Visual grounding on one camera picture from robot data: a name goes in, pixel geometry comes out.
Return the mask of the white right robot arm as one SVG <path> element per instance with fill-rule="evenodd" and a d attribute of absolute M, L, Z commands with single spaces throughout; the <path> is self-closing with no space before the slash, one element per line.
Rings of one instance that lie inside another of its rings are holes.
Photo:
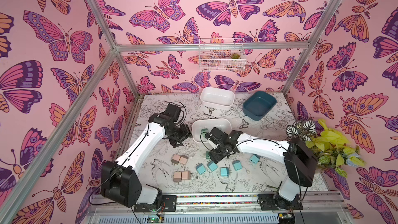
<path fill-rule="evenodd" d="M 298 138 L 289 141 L 274 141 L 258 138 L 242 131 L 231 131 L 229 134 L 214 127 L 210 132 L 200 136 L 212 146 L 209 156 L 212 162 L 219 163 L 225 157 L 236 153 L 251 153 L 283 163 L 287 176 L 280 184 L 275 198 L 292 203 L 303 188 L 313 185 L 318 158 Z"/>

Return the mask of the dark teal storage box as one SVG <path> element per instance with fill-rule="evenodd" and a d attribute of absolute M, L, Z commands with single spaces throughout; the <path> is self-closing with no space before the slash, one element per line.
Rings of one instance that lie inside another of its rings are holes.
<path fill-rule="evenodd" d="M 243 103 L 243 113 L 260 121 L 277 103 L 277 99 L 264 91 L 257 91 Z"/>

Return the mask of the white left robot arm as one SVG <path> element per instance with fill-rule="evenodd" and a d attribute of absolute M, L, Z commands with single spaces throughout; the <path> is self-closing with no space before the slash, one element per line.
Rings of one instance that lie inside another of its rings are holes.
<path fill-rule="evenodd" d="M 125 207 L 141 204 L 150 211 L 157 211 L 165 204 L 162 190 L 141 184 L 139 171 L 156 144 L 166 139 L 174 148 L 192 137 L 189 127 L 184 124 L 187 116 L 181 102 L 171 102 L 165 111 L 149 117 L 148 124 L 137 140 L 114 162 L 102 167 L 101 195 L 111 203 Z"/>

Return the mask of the white storage box front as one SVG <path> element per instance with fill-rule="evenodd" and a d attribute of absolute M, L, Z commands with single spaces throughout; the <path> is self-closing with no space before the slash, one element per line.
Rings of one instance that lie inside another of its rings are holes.
<path fill-rule="evenodd" d="M 201 133 L 203 131 L 210 132 L 214 127 L 229 134 L 232 131 L 231 123 L 224 118 L 197 120 L 192 125 L 193 140 L 201 144 Z"/>

